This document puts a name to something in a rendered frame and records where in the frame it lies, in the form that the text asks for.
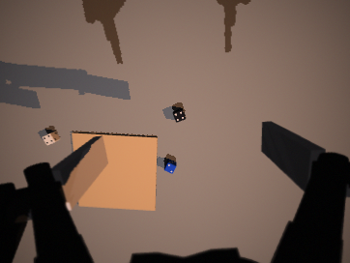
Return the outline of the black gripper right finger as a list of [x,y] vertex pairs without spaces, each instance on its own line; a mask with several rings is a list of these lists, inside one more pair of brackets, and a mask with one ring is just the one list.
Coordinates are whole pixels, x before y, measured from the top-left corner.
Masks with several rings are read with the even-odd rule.
[[341,263],[348,157],[272,122],[262,122],[261,152],[305,193],[271,263]]

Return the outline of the orange flat mat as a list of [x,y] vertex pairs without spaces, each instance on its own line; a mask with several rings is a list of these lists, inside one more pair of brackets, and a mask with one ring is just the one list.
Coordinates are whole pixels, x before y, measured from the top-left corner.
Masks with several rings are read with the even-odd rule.
[[79,199],[79,206],[156,211],[158,138],[72,132],[75,151],[103,136],[108,165]]

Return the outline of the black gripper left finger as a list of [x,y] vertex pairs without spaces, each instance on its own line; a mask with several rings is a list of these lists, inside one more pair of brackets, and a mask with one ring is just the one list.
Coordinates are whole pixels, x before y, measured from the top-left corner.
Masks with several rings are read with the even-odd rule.
[[48,162],[26,167],[28,187],[0,184],[0,263],[13,263],[28,220],[33,222],[34,263],[94,263],[69,210],[107,165],[103,136],[94,136],[52,168]]

